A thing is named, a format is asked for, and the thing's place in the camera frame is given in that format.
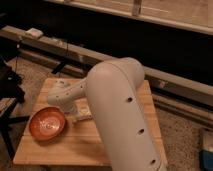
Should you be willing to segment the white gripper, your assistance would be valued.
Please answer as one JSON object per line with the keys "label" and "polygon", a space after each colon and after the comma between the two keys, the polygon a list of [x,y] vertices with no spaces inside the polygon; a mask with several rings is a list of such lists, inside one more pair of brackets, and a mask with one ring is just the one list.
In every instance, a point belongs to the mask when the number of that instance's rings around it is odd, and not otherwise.
{"label": "white gripper", "polygon": [[78,107],[74,101],[61,104],[60,109],[66,115],[76,116],[79,114]]}

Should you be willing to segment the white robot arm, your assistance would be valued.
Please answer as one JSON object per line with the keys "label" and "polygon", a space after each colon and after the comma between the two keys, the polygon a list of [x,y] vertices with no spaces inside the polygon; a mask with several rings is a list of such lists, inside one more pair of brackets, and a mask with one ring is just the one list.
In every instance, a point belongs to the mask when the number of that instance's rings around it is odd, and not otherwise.
{"label": "white robot arm", "polygon": [[56,82],[47,102],[69,112],[87,99],[113,171],[167,171],[137,96],[144,77],[133,58],[106,60],[75,84]]}

